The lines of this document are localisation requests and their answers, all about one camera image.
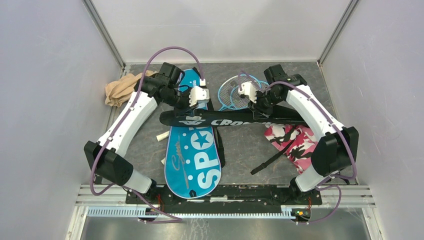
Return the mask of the black Crossway racket bag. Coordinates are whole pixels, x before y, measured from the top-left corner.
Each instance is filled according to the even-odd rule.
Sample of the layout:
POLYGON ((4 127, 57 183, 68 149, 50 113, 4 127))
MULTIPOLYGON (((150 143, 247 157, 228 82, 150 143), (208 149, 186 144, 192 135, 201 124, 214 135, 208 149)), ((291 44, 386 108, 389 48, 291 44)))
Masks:
MULTIPOLYGON (((293 125, 307 127, 302 117, 293 109, 277 105, 273 107, 272 110, 273 113, 270 118, 261 118, 256 120, 253 119, 253 112, 249 109, 233 111, 212 111, 200 109, 198 110, 199 115, 194 117, 203 121, 201 126, 212 127, 213 130, 217 127, 234 127, 248 124, 262 124, 266 125, 267 127, 273 125, 293 125)), ((160 114, 159 121, 166 126, 172 126, 172 124, 176 123, 177 120, 182 119, 182 117, 183 116, 176 116, 172 111, 166 111, 160 114)), ((221 141, 222 140, 220 135, 215 132, 215 143, 217 146, 218 155, 220 157, 221 167, 223 167, 225 165, 225 156, 221 141)), ((262 163, 260 166, 256 167, 251 171, 251 174, 254 175, 265 169, 281 155, 284 155, 283 150, 279 151, 275 156, 271 157, 265 163, 262 163)))

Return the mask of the blue Sport racket bag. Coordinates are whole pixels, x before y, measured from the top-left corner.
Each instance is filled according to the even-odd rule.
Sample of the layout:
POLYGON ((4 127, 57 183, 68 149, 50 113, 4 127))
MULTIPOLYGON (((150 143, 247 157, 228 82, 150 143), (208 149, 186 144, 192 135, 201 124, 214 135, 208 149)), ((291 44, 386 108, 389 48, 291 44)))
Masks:
POLYGON ((183 116, 170 127, 164 176, 171 192, 183 199, 197 199, 219 184, 222 164, 211 126, 198 117, 183 116))

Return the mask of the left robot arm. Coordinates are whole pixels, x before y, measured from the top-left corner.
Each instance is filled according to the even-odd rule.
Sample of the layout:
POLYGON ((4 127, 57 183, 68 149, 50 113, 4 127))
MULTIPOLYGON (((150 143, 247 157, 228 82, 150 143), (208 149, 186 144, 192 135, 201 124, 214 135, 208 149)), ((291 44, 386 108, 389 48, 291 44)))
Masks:
POLYGON ((96 141, 88 141, 83 150, 90 167, 90 177, 100 176, 111 183, 138 192, 145 204, 157 198, 154 180, 134 169, 124 156, 135 134, 159 103, 175 108, 171 117, 186 114, 210 100, 206 82, 201 77, 193 86, 184 86, 187 72, 176 65, 163 63, 153 74, 141 74, 129 101, 112 126, 96 141))

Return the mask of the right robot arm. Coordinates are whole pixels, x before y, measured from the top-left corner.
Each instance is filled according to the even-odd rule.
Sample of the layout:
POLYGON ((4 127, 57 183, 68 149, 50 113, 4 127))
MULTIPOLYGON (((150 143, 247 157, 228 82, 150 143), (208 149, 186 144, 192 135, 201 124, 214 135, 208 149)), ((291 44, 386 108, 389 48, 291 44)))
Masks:
POLYGON ((264 71, 268 87, 256 93, 254 107, 269 110, 282 101, 294 107, 317 139, 311 155, 311 166, 293 179, 289 199, 302 204, 309 191, 333 178, 353 180, 358 175, 356 156, 359 132, 345 127, 316 99, 306 80, 299 74, 288 75, 280 64, 264 71))

